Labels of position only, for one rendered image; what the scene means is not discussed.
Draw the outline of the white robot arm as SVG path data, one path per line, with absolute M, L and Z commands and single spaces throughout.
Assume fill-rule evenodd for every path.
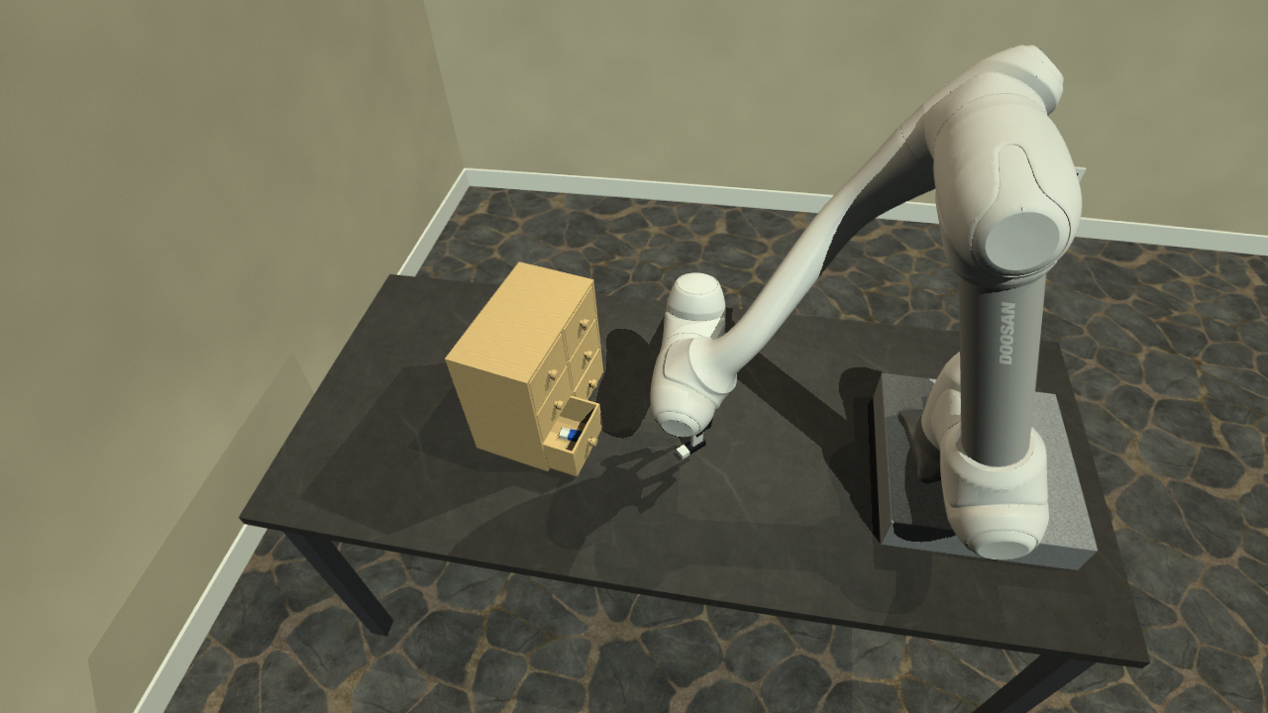
M 915 477 L 941 481 L 962 546 L 987 559 L 1031 554 L 1049 525 L 1047 454 L 1031 429 L 1046 271 L 1082 223 L 1082 181 L 1049 119 L 1063 80 L 1035 46 L 965 69 L 820 208 L 727 334 L 719 280 L 702 271 L 675 280 L 650 384 L 663 433 L 702 433 L 737 370 L 850 239 L 936 189 L 945 258 L 959 275 L 960 351 L 940 370 L 924 409 L 902 409 L 899 419 Z

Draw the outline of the tan wooden chest of drawers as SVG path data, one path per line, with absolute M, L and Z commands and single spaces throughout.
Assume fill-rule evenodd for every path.
M 559 334 L 566 343 L 566 325 L 590 288 L 593 279 L 517 263 L 448 353 L 448 369 L 479 450 L 552 469 L 536 419 L 541 406 L 535 411 L 529 382 Z M 571 378 L 567 345 L 566 360 Z M 576 387 L 571 378 L 572 396 Z

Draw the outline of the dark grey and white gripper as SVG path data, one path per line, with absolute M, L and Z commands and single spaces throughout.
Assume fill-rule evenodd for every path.
M 705 429 L 702 429 L 704 433 L 706 433 L 706 430 L 711 426 L 711 422 L 713 422 L 713 420 L 709 422 L 709 426 L 706 426 Z M 696 447 L 696 444 L 700 444 L 701 442 L 702 442 L 702 433 L 700 433 L 697 435 L 691 435 L 691 445 L 692 447 Z

